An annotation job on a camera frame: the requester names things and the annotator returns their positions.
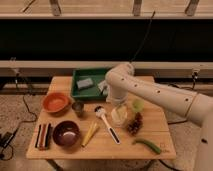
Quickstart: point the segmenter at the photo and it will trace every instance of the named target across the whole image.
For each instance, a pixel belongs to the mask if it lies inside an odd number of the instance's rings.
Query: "green plastic bin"
[[[73,72],[71,96],[75,100],[105,100],[106,95],[102,95],[98,88],[98,83],[105,80],[105,75],[109,68],[75,69]],[[94,86],[83,90],[78,90],[76,82],[91,78]]]

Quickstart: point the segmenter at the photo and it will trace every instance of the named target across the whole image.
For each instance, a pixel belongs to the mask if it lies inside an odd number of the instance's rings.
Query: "cup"
[[[81,118],[84,114],[84,102],[82,101],[75,101],[72,104],[72,109],[76,113],[77,117]]]

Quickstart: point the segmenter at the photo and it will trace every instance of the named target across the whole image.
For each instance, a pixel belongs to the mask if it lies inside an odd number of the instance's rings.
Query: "gray object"
[[[94,85],[91,78],[87,78],[85,80],[77,81],[77,86],[79,90],[92,87]]]

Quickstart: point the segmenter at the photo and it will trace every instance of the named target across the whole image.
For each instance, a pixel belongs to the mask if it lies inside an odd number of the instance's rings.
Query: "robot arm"
[[[130,63],[111,69],[106,74],[110,85],[107,100],[114,105],[123,103],[128,91],[202,126],[194,170],[213,170],[213,136],[210,134],[213,130],[213,99],[196,92],[142,81],[133,75],[134,68]]]

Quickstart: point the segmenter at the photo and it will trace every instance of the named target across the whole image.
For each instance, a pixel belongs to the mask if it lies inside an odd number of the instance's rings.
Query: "utensil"
[[[105,115],[106,115],[106,110],[105,110],[102,106],[97,106],[97,107],[95,108],[95,113],[96,113],[96,116],[97,116],[97,117],[101,118],[101,119],[104,121],[104,123],[105,123],[105,125],[106,125],[106,127],[107,127],[107,129],[108,129],[108,131],[109,131],[109,133],[110,133],[110,135],[111,135],[112,138],[114,139],[114,141],[115,141],[117,144],[120,144],[120,140],[118,139],[118,136],[116,135],[114,129],[110,126],[110,124],[108,123],[108,121],[107,121],[107,119],[106,119],[106,117],[105,117]]]

